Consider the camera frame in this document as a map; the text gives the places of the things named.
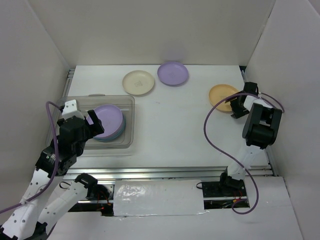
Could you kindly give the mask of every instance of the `clear plastic container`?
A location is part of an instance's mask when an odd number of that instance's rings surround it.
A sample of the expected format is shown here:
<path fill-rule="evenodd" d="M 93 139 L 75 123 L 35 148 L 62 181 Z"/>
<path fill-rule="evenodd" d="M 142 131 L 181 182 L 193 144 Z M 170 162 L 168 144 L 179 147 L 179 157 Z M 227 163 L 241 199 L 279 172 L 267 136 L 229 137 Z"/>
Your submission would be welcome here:
<path fill-rule="evenodd" d="M 134 125 L 135 125 L 135 99 L 129 95 L 102 95 L 93 94 L 89 96 L 68 96 L 63 97 L 56 103 L 58 106 L 63 106 L 65 102 L 77 100 L 81 113 L 87 117 L 88 111 L 93 110 L 101 105 L 112 104 L 117 106 L 125 117 L 125 129 L 123 133 L 108 142 L 89 139 L 85 144 L 85 150 L 97 149 L 126 149 L 134 140 Z M 61 119 L 61 112 L 57 109 L 53 112 L 53 120 L 56 123 L 55 130 L 59 134 L 59 126 L 57 120 Z M 52 140 L 52 131 L 49 129 L 46 144 L 49 145 Z"/>

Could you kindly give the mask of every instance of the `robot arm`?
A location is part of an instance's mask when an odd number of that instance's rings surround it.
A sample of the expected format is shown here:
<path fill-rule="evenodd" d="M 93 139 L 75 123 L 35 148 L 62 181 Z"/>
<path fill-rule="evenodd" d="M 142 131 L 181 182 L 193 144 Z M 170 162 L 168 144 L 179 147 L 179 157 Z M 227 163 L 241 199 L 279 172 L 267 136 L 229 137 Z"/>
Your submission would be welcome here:
<path fill-rule="evenodd" d="M 256 83 L 246 82 L 241 93 L 257 96 L 258 86 Z M 282 111 L 254 96 L 239 96 L 232 99 L 230 105 L 233 118 L 237 119 L 249 114 L 242 132 L 246 147 L 240 149 L 236 159 L 245 169 L 250 169 L 256 155 L 275 142 Z M 244 168 L 233 161 L 221 174 L 221 184 L 235 189 L 242 188 L 246 176 Z"/>
<path fill-rule="evenodd" d="M 49 233 L 58 220 L 78 201 L 94 196 L 97 193 L 97 186 L 98 180 L 93 176 L 86 173 L 80 174 L 59 198 L 42 210 L 38 223 L 46 225 L 45 232 Z"/>
<path fill-rule="evenodd" d="M 93 121 L 93 124 L 91 125 L 78 109 L 76 100 L 67 101 L 65 103 L 62 111 L 62 117 L 64 119 L 60 119 L 58 121 L 58 125 L 60 126 L 60 128 L 59 136 L 57 136 L 59 152 L 57 173 L 46 191 L 44 191 L 41 195 L 39 195 L 31 202 L 27 201 L 27 199 L 43 190 L 43 188 L 50 181 L 50 178 L 53 174 L 56 156 L 54 144 L 52 141 L 50 146 L 46 147 L 41 152 L 40 157 L 35 164 L 36 168 L 33 173 L 33 178 L 20 201 L 22 206 L 17 208 L 10 216 L 10 218 L 1 226 L 0 239 L 31 239 L 29 237 L 33 236 L 35 230 L 39 229 L 40 226 L 43 226 L 43 223 L 45 223 L 45 221 L 47 220 L 45 218 L 45 214 L 42 213 L 43 208 L 45 207 L 53 190 L 63 180 L 64 175 L 66 175 L 69 168 L 77 161 L 77 157 L 82 155 L 86 141 L 104 132 L 101 121 L 97 118 L 95 112 L 93 110 L 90 110 L 88 111 L 88 114 Z M 67 191 L 66 195 L 63 196 L 63 198 L 59 198 L 60 203 L 69 200 L 70 202 L 73 202 L 74 200 L 78 199 L 78 197 L 81 197 L 81 200 L 83 199 L 83 197 L 85 197 L 84 194 L 88 194 L 87 187 L 84 187 L 86 186 L 86 184 L 88 184 L 88 182 L 78 182 L 75 182 L 73 185 L 73 189 L 76 190 L 69 190 L 69 192 L 76 191 L 75 196 L 68 195 Z M 61 217 L 60 213 L 65 211 L 70 204 L 63 204 L 65 205 L 63 208 L 57 209 L 55 209 L 54 206 L 51 206 L 53 215 L 50 214 L 50 211 L 45 211 L 45 213 L 49 212 L 47 213 L 47 215 L 54 216 L 53 220 L 49 222 L 50 226 L 52 225 L 51 223 L 55 221 L 55 219 L 59 219 Z"/>

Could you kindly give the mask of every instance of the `white backdrop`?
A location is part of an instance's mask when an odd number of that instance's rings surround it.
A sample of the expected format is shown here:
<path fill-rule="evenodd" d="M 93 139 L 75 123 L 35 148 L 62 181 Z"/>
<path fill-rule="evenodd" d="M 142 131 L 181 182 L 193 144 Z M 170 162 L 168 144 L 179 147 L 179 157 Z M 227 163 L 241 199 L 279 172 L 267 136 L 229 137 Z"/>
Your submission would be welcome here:
<path fill-rule="evenodd" d="M 320 239 L 319 43 L 320 16 L 308 0 L 277 0 L 246 70 L 286 109 L 272 151 L 306 240 Z"/>
<path fill-rule="evenodd" d="M 49 121 L 45 103 L 62 95 L 67 68 L 24 0 L 0 0 L 0 209 L 28 187 Z M 8 214 L 0 215 L 0 224 Z"/>
<path fill-rule="evenodd" d="M 275 0 L 29 0 L 71 67 L 247 65 Z"/>

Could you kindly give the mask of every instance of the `orange plate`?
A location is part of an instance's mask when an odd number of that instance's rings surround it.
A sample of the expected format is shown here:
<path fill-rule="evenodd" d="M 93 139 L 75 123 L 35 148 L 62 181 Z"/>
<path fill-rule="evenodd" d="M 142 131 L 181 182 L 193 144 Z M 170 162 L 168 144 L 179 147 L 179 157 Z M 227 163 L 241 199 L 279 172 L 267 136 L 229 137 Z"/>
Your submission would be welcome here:
<path fill-rule="evenodd" d="M 239 91 L 233 86 L 227 84 L 218 84 L 210 89 L 209 92 L 209 100 L 212 106 L 216 105 L 222 99 L 229 97 L 233 94 L 238 93 Z M 216 109 L 221 112 L 229 113 L 232 112 L 230 102 L 224 103 L 222 102 Z"/>

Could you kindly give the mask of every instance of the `stack of plates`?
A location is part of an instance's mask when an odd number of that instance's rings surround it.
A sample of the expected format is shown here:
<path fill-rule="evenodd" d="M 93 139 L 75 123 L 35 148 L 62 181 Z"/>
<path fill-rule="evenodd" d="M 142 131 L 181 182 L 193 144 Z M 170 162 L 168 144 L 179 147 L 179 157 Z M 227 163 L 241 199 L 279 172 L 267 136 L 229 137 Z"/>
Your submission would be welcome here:
<path fill-rule="evenodd" d="M 121 110 L 115 105 L 102 105 L 94 109 L 98 119 L 101 120 L 104 133 L 94 137 L 102 142 L 111 141 L 119 137 L 126 127 L 126 119 Z M 87 121 L 92 124 L 91 118 L 88 116 Z"/>

